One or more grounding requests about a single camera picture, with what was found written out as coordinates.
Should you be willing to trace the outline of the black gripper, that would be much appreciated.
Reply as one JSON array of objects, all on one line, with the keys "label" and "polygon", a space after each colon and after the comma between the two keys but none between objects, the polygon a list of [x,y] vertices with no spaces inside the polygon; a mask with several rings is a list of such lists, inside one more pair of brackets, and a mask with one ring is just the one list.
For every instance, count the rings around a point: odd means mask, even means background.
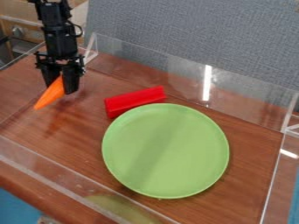
[{"label": "black gripper", "polygon": [[[36,52],[36,67],[48,87],[61,74],[64,94],[79,90],[80,76],[84,74],[83,56],[79,54],[77,37],[73,29],[43,29],[45,52]],[[57,60],[67,60],[71,66],[61,69]]]}]

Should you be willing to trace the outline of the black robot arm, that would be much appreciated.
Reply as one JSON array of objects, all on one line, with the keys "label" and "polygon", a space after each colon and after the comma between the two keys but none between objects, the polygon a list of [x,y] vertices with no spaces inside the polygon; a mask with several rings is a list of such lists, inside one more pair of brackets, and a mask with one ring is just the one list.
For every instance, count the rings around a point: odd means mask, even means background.
[{"label": "black robot arm", "polygon": [[65,95],[75,93],[80,87],[80,77],[85,73],[84,56],[79,53],[76,33],[81,27],[71,22],[68,0],[27,0],[35,5],[37,19],[45,40],[45,52],[36,52],[36,68],[41,70],[45,86],[49,87],[61,76]]}]

